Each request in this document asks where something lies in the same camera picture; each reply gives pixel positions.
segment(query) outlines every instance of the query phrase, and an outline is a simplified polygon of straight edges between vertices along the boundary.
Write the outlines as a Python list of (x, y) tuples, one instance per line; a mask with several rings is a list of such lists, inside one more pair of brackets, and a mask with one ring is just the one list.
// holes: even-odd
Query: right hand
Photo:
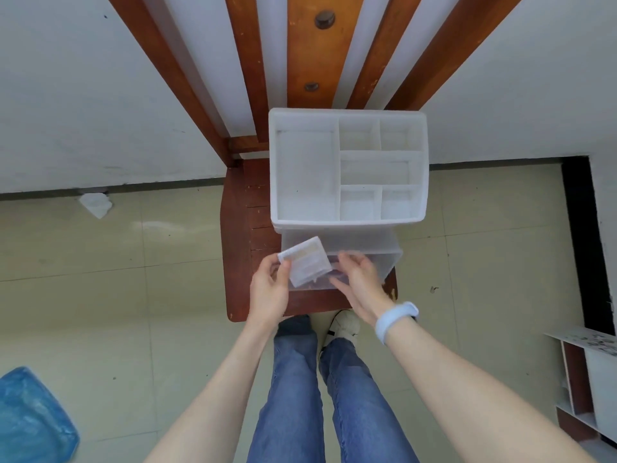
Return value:
[(342, 292), (359, 318), (375, 327), (381, 314), (394, 307), (381, 287), (377, 270), (365, 255), (359, 252), (339, 252), (338, 269), (349, 278), (349, 285), (330, 277), (330, 283)]

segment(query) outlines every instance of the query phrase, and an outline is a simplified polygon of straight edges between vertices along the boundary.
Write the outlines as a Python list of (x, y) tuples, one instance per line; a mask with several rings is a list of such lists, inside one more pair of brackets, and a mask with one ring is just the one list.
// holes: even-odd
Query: left hand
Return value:
[(251, 280), (251, 306), (247, 325), (265, 328), (268, 333), (278, 325), (289, 300), (290, 269), (289, 260), (279, 265), (277, 254), (262, 260)]

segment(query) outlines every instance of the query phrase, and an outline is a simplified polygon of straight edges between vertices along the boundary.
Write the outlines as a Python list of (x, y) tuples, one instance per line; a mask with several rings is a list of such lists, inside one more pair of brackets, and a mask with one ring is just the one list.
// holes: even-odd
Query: plastic storage organizer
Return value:
[(273, 108), (269, 125), (270, 214), (278, 233), (424, 218), (423, 113)]

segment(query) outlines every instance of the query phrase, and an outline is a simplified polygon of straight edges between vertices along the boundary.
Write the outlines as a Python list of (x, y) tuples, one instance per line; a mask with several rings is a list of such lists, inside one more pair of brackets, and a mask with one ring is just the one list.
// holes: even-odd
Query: jeans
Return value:
[[(341, 462), (418, 463), (392, 409), (353, 344), (336, 338), (319, 370), (335, 405)], [(317, 388), (317, 335), (307, 315), (281, 322), (274, 337), (268, 401), (247, 463), (325, 463), (323, 412)]]

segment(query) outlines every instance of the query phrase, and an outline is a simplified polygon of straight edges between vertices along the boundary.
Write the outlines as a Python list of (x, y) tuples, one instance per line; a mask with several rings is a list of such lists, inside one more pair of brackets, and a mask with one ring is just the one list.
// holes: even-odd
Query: shoe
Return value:
[(323, 350), (332, 340), (336, 338), (345, 338), (352, 342), (355, 346), (358, 342), (358, 333), (360, 332), (360, 319), (353, 311), (340, 311), (336, 314), (332, 325), (326, 335), (326, 341), (323, 343)]

